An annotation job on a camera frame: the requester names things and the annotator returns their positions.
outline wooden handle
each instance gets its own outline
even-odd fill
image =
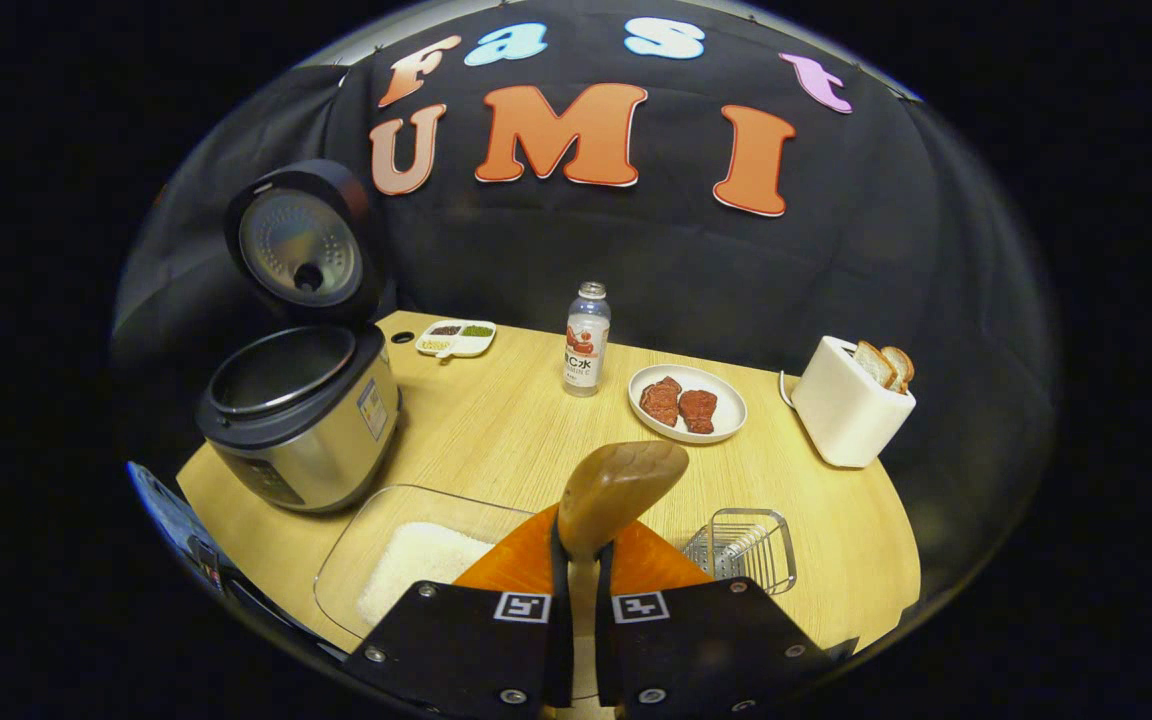
[[[669,492],[687,470],[673,442],[617,442],[590,452],[558,503],[558,538],[573,560],[594,554]]]

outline wooden table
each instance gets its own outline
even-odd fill
[[[440,319],[397,311],[379,324],[387,338],[418,336]],[[563,342],[562,334],[502,325],[482,356],[445,363],[420,355],[415,343],[389,343],[404,406],[376,486],[417,484],[544,509],[596,447],[659,438],[628,404],[631,374],[654,364],[691,365],[730,382],[749,419],[727,441],[687,446],[684,478],[644,523],[681,547],[721,507],[781,511],[799,578],[774,597],[820,647],[859,638],[859,651],[918,600],[918,548],[881,462],[863,470],[824,464],[783,404],[776,374],[612,343],[598,395],[573,397],[562,389]],[[179,483],[223,552],[271,600],[343,651],[357,647],[358,638],[314,602],[314,575],[357,506],[328,516],[278,509],[247,491],[206,445],[180,470]]]

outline bread slice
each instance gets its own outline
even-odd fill
[[[859,341],[856,343],[856,353],[852,354],[852,361],[856,364],[865,369],[869,377],[874,378],[874,382],[881,384],[884,388],[892,389],[892,385],[896,381],[896,369],[892,365],[890,359],[882,356],[882,353],[878,351],[877,347],[869,344],[869,342]]]
[[[896,382],[892,387],[896,388],[901,395],[909,395],[909,381],[914,379],[914,361],[909,359],[909,355],[905,355],[904,350],[890,344],[884,347],[882,356],[890,361],[892,367],[896,369]]]

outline rice cooker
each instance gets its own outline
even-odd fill
[[[385,336],[366,323],[382,282],[361,242],[366,205],[343,165],[308,160],[257,179],[225,214],[233,259],[291,327],[229,356],[196,420],[244,486],[289,510],[364,497],[397,425]]]

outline bottle label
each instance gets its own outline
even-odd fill
[[[602,355],[607,351],[605,323],[567,320],[567,351],[563,354],[563,379],[576,387],[594,387],[602,373]]]

